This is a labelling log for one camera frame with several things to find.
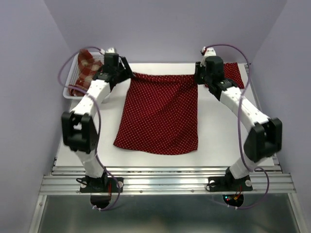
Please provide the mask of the red polka dot skirt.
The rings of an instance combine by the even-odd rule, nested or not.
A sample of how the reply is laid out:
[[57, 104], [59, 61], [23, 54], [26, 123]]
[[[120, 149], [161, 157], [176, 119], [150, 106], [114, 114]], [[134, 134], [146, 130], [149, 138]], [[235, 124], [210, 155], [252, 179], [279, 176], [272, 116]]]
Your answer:
[[224, 63], [225, 79], [215, 83], [206, 85], [210, 90], [219, 89], [221, 86], [226, 90], [229, 87], [238, 87], [244, 89], [244, 83], [237, 63]]
[[134, 73], [114, 146], [160, 155], [198, 149], [198, 85], [194, 76]]

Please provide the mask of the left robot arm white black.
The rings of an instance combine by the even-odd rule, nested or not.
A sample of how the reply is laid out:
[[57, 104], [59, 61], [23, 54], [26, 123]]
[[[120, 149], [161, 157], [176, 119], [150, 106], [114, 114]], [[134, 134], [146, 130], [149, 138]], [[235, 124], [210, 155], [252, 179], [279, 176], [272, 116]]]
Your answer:
[[105, 192], [111, 188], [111, 181], [97, 152], [101, 127], [96, 127], [93, 119], [100, 113], [99, 105], [113, 88], [134, 76], [126, 58], [113, 48], [103, 52], [103, 55], [104, 64], [92, 77], [80, 102], [61, 116], [64, 145], [75, 152], [85, 169], [85, 176], [77, 182], [81, 192], [87, 193]]

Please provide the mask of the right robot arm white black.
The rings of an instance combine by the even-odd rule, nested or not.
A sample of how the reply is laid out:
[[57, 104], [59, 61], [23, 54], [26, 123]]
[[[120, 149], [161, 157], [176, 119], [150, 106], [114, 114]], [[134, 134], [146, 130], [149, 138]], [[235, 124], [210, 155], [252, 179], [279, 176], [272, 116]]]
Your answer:
[[196, 62], [194, 79], [207, 85], [209, 92], [236, 115], [238, 125], [248, 132], [246, 141], [239, 143], [240, 158], [226, 169], [224, 176], [210, 177], [207, 191], [251, 191], [249, 174], [281, 150], [281, 120], [268, 117], [242, 95], [238, 85], [225, 77], [224, 62], [219, 56], [207, 55]]

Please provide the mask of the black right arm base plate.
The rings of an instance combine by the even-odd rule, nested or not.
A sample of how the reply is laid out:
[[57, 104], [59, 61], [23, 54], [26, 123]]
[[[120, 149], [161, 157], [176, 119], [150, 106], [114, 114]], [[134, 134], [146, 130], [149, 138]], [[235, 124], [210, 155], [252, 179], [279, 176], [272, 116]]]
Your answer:
[[236, 192], [252, 191], [252, 182], [250, 176], [241, 179], [226, 178], [225, 176], [208, 177], [208, 183], [205, 186], [208, 192]]

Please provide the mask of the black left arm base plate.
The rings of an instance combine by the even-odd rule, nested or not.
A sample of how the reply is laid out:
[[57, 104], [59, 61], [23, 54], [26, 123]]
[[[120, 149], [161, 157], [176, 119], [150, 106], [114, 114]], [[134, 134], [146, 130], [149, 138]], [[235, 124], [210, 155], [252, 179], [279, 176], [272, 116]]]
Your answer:
[[112, 177], [91, 178], [84, 176], [77, 178], [76, 182], [80, 185], [80, 193], [118, 193], [123, 189], [123, 178], [117, 177], [117, 182]]

